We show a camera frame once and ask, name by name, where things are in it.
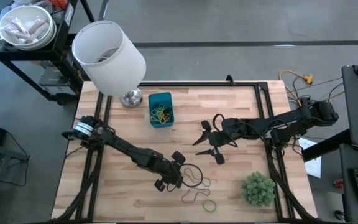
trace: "white paper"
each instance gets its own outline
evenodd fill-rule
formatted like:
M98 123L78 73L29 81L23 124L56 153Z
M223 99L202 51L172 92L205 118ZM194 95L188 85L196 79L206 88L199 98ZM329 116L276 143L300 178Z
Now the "white paper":
M309 141L304 138L300 138L298 142L299 142L299 145L303 148L303 150L309 148L310 146L314 146L315 144L317 144L313 141ZM306 173L308 175L312 175L313 177L321 178L321 156L316 159L312 159L312 160L306 162L305 168L306 168Z

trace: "wooden table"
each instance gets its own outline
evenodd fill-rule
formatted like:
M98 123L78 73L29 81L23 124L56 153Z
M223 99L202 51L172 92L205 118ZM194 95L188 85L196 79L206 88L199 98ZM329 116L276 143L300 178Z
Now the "wooden table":
M268 81L274 114L285 113L290 106L282 81ZM192 144L201 136L200 122L212 120L217 113L226 118L257 118L255 93L249 87L143 87L144 100L138 108L121 106L113 98L109 125L117 135L137 147L148 147L161 152L166 158L180 151L186 162L201 168L204 176L212 180L210 196L200 195L195 203L183 203L181 196L187 187L173 192L159 192L154 187L158 178L138 167L117 150L105 147L94 222L273 222L277 221L273 203L269 207L254 208L241 198L240 183L247 175L259 171L269 176L264 145L261 140L238 140L238 148L224 146L226 163L217 165L211 156L195 154L210 148L208 141ZM175 124L155 129L149 123L148 95L169 91L172 94ZM76 112L76 118L93 115L98 91L91 82L85 82ZM68 152L79 146L69 144ZM58 217L78 193L83 175L86 150L80 150L66 159L57 192L52 218ZM292 149L284 157L290 188L300 203L317 217L303 159ZM191 200L196 191L186 199ZM218 208L214 213L203 210L204 199L214 200ZM280 191L284 217L287 209ZM88 208L85 203L84 215Z

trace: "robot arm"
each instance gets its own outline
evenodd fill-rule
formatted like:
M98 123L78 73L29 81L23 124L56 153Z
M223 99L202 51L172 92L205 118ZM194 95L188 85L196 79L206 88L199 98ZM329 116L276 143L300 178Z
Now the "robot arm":
M313 126L330 126L338 120L331 103L325 101L311 101L309 98L301 99L302 106L296 110L280 114L268 119L224 119L223 115L217 114L213 119L213 126L218 116L222 116L222 130L211 131L208 121L202 121L204 129L202 136L193 145L209 140L213 149L199 152L197 155L209 154L215 157L218 164L224 163L223 155L219 152L219 147L231 145L237 147L236 140L258 139L266 140L266 134L270 131L271 145L283 147L294 135L304 135L307 129Z
M83 116L73 130L64 132L62 135L67 139L80 139L81 145L93 148L97 145L111 146L123 154L129 156L138 167L161 175L154 186L159 190L165 189L164 184L173 184L181 187L183 176L180 166L185 162L185 157L178 151L173 153L173 161L152 149L138 148L116 135L113 128L104 125L100 119L92 116Z

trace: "lamp base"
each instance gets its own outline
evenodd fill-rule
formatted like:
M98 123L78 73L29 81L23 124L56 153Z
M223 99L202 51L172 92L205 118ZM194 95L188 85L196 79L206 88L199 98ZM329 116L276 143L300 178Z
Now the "lamp base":
M129 93L119 96L119 100L121 101L122 105L126 108L138 107L143 100L142 92L140 89L136 88L135 90L132 90Z

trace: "white lamp shade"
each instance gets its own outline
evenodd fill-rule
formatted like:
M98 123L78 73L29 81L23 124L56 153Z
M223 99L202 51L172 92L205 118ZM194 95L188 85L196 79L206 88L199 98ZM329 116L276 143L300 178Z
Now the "white lamp shade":
M73 55L97 89L119 96L135 89L146 73L142 54L111 21L93 22L73 41Z

